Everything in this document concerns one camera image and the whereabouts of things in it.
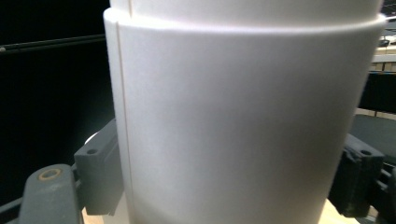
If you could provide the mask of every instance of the white cylindrical column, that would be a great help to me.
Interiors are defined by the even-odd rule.
[[[135,224],[318,222],[384,26],[379,1],[351,2],[113,3]]]

